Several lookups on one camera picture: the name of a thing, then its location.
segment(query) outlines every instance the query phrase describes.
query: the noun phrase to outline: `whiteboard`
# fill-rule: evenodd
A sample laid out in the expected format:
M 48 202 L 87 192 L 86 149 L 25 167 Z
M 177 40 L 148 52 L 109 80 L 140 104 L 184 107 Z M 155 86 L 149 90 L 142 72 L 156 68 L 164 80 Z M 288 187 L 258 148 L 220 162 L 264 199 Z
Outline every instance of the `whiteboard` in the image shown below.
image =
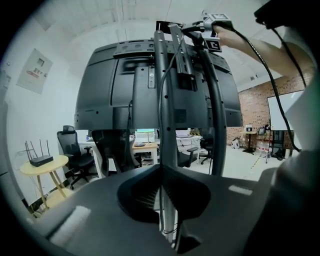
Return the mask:
M 301 96 L 303 90 L 282 94 L 279 96 L 282 108 L 284 113 L 296 102 L 296 100 Z M 276 97 L 269 97 L 268 104 L 269 104 L 269 112 L 270 112 L 270 119 L 271 119 L 271 130 L 273 131 L 283 131 L 287 130 L 286 123 L 280 113 L 280 109 L 277 103 Z

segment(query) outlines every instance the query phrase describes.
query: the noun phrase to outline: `human arm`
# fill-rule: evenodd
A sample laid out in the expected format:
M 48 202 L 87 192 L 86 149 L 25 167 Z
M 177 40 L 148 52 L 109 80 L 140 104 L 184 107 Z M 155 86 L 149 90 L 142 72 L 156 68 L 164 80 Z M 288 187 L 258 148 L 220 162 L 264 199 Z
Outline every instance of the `human arm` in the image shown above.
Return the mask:
M 237 49 L 252 57 L 256 61 L 259 61 L 257 55 L 250 48 L 248 43 L 239 35 L 220 26 L 213 26 L 213 29 L 217 33 L 217 37 L 220 38 L 220 44 L 222 46 L 228 46 L 230 48 Z M 262 40 L 254 38 L 249 38 L 249 40 L 260 53 L 269 68 L 283 76 L 294 76 L 298 73 L 296 66 L 288 56 L 283 46 L 278 48 Z M 287 46 L 302 71 L 314 66 L 312 59 L 299 46 L 291 42 L 287 42 Z

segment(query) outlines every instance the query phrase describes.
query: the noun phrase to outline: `white wall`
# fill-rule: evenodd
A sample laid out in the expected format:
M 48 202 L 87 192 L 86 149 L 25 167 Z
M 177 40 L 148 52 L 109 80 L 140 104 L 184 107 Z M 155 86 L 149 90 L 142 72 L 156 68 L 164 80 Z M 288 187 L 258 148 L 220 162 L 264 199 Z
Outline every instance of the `white wall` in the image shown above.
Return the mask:
M 28 160 L 27 154 L 21 152 L 25 150 L 24 142 L 32 141 L 39 155 L 39 139 L 43 143 L 45 153 L 45 142 L 48 140 L 50 154 L 53 157 L 57 156 L 57 131 L 61 131 L 63 125 L 74 123 L 80 79 L 69 73 L 69 64 L 63 57 L 63 47 L 68 42 L 68 37 L 64 36 L 57 27 L 50 27 L 44 31 L 31 18 L 15 37 L 1 64 L 1 69 L 5 69 L 11 76 L 6 94 L 8 152 L 17 183 L 28 204 L 40 198 L 40 192 L 34 184 L 37 178 L 34 177 L 33 181 L 19 171 L 21 164 Z M 20 72 L 34 48 L 53 63 L 42 94 L 16 85 Z M 62 168 L 58 169 L 57 173 L 64 181 Z M 55 187 L 49 174 L 41 175 L 40 178 L 45 194 Z

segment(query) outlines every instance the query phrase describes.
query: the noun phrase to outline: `hand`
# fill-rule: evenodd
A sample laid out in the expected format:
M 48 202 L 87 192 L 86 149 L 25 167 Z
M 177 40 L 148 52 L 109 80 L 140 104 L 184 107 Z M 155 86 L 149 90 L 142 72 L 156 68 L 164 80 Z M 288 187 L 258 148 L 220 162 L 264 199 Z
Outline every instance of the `hand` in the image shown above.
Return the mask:
M 217 33 L 217 37 L 220 38 L 221 46 L 228 46 L 237 49 L 238 46 L 244 42 L 244 40 L 235 32 L 232 32 L 221 26 L 213 26 L 213 30 Z

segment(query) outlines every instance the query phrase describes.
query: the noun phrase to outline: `chair backrest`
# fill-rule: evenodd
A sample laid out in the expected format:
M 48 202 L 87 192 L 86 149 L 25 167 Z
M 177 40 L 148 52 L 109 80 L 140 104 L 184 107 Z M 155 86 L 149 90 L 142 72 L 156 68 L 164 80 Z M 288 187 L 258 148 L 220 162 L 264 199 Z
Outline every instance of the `chair backrest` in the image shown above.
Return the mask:
M 74 155 L 75 157 L 81 156 L 78 135 L 75 130 L 64 129 L 63 131 L 58 131 L 56 135 L 64 154 Z
M 106 162 L 107 158 L 113 158 L 117 172 L 122 173 L 135 168 L 130 143 L 126 147 L 126 130 L 93 130 L 92 138 L 102 161 Z
M 207 139 L 213 139 L 214 136 L 214 129 L 213 128 L 199 128 L 199 132 L 200 132 L 200 135 L 202 136 L 202 138 L 204 140 L 207 140 Z

